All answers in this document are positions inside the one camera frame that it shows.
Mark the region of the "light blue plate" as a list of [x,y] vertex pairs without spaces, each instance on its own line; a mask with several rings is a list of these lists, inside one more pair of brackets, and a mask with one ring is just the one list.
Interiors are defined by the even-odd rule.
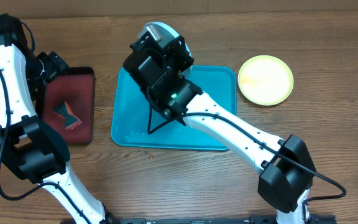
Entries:
[[[159,50],[162,50],[164,47],[166,47],[170,41],[180,36],[177,31],[175,31],[167,24],[164,24],[163,22],[149,22],[146,25],[151,25],[151,24],[153,24],[158,29],[158,31],[162,36],[162,40],[160,42],[157,42],[150,35],[150,38],[155,40],[156,43],[158,44],[157,53],[159,53]],[[135,42],[135,44],[138,44],[145,40],[145,37],[143,37],[143,35],[146,34],[147,32],[145,31],[144,27],[141,30],[141,32],[138,34],[138,40]],[[154,72],[159,71],[159,66],[167,65],[167,62],[165,61],[165,55],[162,55],[161,58],[158,55],[157,56],[152,55],[151,58],[157,60],[156,64],[154,64],[153,62],[149,64],[149,62],[151,62],[151,59],[147,56],[146,61],[140,63],[138,67],[137,75],[135,75],[135,72],[131,72],[131,73],[129,72],[131,74],[131,77],[138,84],[140,84],[141,82],[144,83],[147,83],[149,81],[153,82],[153,79],[156,77],[156,75],[154,75]]]

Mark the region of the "red and green sponge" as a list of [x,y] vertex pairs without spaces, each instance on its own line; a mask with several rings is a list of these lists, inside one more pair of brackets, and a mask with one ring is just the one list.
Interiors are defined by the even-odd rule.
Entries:
[[65,129],[74,129],[82,123],[82,120],[74,114],[67,101],[55,106],[53,111],[63,119]]

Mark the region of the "yellow-green plate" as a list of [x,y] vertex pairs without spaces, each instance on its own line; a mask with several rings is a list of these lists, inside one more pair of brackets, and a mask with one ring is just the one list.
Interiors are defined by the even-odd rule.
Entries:
[[241,93],[252,103],[274,106],[289,97],[294,78],[283,60],[271,55],[258,55],[243,63],[237,84]]

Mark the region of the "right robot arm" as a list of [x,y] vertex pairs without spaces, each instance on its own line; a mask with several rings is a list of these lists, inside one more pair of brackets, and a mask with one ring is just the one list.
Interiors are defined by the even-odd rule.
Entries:
[[124,69],[167,123],[178,121],[211,136],[245,160],[259,176],[258,193],[277,209],[277,223],[308,223],[306,199],[316,168],[306,144],[263,132],[219,106],[182,72],[194,60],[182,36],[164,46],[150,31],[131,44]]

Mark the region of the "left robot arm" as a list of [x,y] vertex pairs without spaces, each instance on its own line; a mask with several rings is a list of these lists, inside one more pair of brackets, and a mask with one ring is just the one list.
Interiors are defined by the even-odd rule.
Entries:
[[74,173],[62,136],[42,120],[45,87],[69,67],[55,52],[35,54],[24,22],[0,15],[0,168],[50,192],[73,223],[114,223]]

